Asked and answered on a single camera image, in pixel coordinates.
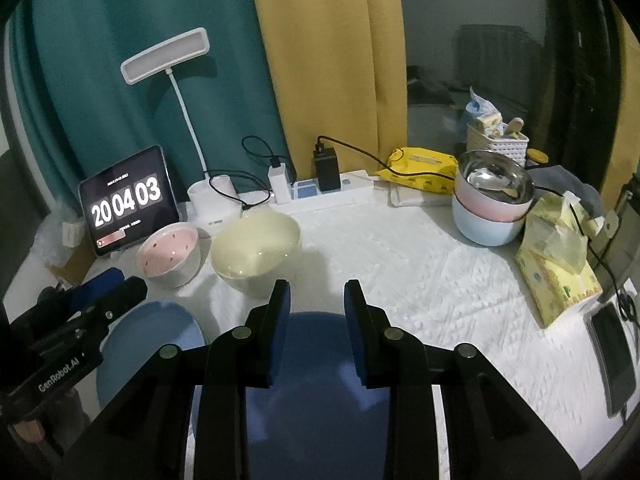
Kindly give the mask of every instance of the bowl rim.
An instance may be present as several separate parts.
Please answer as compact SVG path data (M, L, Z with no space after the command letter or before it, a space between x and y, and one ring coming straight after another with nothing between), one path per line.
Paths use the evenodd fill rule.
M470 184L469 181L466 179L466 176L465 176L465 171L466 170L465 171L461 170L460 159L463 158L464 156L471 157L472 154L474 154L474 153L489 153L491 156L498 156L498 158L502 158L509 165L513 164L515 166L515 169L519 170L519 171L522 171L522 173L526 176L526 180L528 180L528 182L531 183L531 197L528 200L522 200L521 202L518 202L518 203L515 203L515 204L514 203L508 203L508 202L502 202L500 200L496 200L495 198L492 198L491 196L485 195L477 187L475 187L472 184ZM515 160L513 160L512 158L509 158L508 156L506 156L503 153L492 152L492 150L468 150L467 152L462 153L458 157L457 172L460 174L460 177L462 178L462 180L464 182L466 182L467 184L469 184L469 186L471 186L473 190L477 191L480 195L486 197L487 199L491 200L492 202L495 202L495 203L498 203L498 204L504 204L506 206L525 205L526 203L530 203L533 200L533 197L536 194L536 185L533 183L533 179L532 179L531 175L529 174L529 172L526 170L526 168L524 168L523 166L518 164Z
M151 243L154 240L162 237L167 231L171 231L172 229L176 229L176 228L183 228L183 229L187 229L189 231L192 231L196 235L196 243L194 243L193 247L187 253L187 255L183 259L179 260L173 267L171 267L170 269L167 269L165 272L161 272L160 274L154 274L152 276L149 276L146 272L144 272L144 270L142 270L142 268L140 266L139 257L142 254L142 251L144 249L148 248L149 245L151 245ZM198 234L198 229L191 222L174 222L173 224L165 225L164 227L158 229L158 231L153 233L144 242L142 242L142 245L140 245L140 247L138 248L138 251L136 252L136 266L138 267L138 270L140 271L140 273L142 273L142 276L144 278L149 278L149 279L160 278L161 276L164 276L164 275L168 274L172 270L175 270L176 267L178 267L181 263L185 262L187 260L187 258L189 256L191 256L191 254L195 250L196 246L198 246L198 247L200 246L199 245L199 239L200 239L200 235Z
M466 210L467 210L469 213L471 213L473 216L476 216L476 217L478 217L478 218L479 218L479 219L481 219L481 220L486 220L487 222L491 222L491 223L494 223L494 224L515 224L515 223L517 223L517 222L521 222L521 221L523 221L523 220L527 217L527 214L529 213L529 211L527 211L526 213L524 213L524 215L522 215L522 216L521 216L520 218L518 218L517 220L512 220L512 221L510 221L510 222L503 222L503 221L500 221L500 220L489 220L488 218L485 218L484 216L480 216L478 213L474 213L474 212L473 212L473 211L471 211L471 209L469 209L466 205L464 205L462 202L460 202L460 199L458 198L458 196L457 196L457 194L456 194L455 190L454 190L454 193L453 193L453 198L455 198L455 199L456 199L456 202L458 202L458 203L459 203L459 204L460 204L464 209L466 209Z
M299 245L301 243L302 240L302 228L300 227L300 224L298 223L298 221L293 218L293 216L288 215L286 213L281 213L280 211L274 211L273 209L269 209L269 210L265 210L265 211L261 211L258 214L250 214L247 216L242 216L240 218L235 219L233 222L230 222L228 225L226 225L218 234L216 234L216 237L213 238L213 240L211 241L211 246L209 248L209 261L211 263L211 267L213 267L213 270L222 278L226 278L228 280L249 280L249 279L253 279L253 278L260 278L266 274L268 274L269 272L271 272L273 269L275 269L277 266L279 266L284 259L287 257L286 254L284 256L282 256L278 262L276 264L274 264L273 267L271 267L268 270L265 270L264 272L261 272L260 274L251 274L251 275L246 275L246 276L230 276L229 274L227 274L226 272L220 271L216 268L216 265L213 263L213 249L214 249L214 245L215 243L220 239L220 237L225 233L225 231L230 230L232 227L236 227L239 222L242 222L243 220L247 220L247 219L255 219L255 218L260 218L260 216L264 215L264 214L274 214L280 217L285 217L287 219L287 221L291 220L295 225L296 228L298 229L298 241L295 243L295 245Z

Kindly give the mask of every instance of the stainless steel bowl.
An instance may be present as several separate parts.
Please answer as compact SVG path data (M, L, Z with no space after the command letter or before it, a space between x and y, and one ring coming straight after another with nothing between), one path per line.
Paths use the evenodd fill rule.
M508 156L488 150L472 150L458 158L458 171L466 182L471 173L482 169L507 180L510 187L516 190L516 196L512 197L502 191L476 188L483 195L507 204L524 204L533 198L535 187L529 173Z

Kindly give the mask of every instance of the white lamp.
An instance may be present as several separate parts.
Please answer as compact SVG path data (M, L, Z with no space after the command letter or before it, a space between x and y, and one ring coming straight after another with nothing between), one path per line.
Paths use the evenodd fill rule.
M203 180L194 183L187 190L191 203L193 203L193 207L198 215L194 223L212 234L213 231L217 230L217 225L221 224L225 219L238 218L240 216L241 204L220 195L209 185L207 163L204 160L200 143L191 124L184 99L182 98L172 70L172 67L178 63L202 56L208 51L209 38L207 37L207 31L202 27L194 28L189 32L179 34L130 57L122 63L120 71L122 72L124 81L130 85L142 81L153 74L157 74L162 70L169 76L171 84L174 86L175 94L178 97L187 128L191 134L191 139L198 152L202 172L205 176ZM220 191L229 196L238 197L227 175L221 175L220 177L215 177L215 179L220 180L219 183L216 183L218 189L220 189L220 185L223 185L225 188L220 189Z

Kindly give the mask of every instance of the black charger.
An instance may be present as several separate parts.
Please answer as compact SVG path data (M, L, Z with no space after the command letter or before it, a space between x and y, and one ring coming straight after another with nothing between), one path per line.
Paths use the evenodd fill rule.
M314 165L316 166L318 188L321 192L340 189L340 169L335 148L326 148L318 140L314 150Z

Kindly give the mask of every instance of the yellow jar lid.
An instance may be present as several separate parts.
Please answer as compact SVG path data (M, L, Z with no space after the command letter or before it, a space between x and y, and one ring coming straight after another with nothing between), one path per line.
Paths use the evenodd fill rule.
M533 148L529 148L527 150L527 158L530 158L538 164L546 164L549 162L549 157L546 153L541 152L540 150L534 150Z

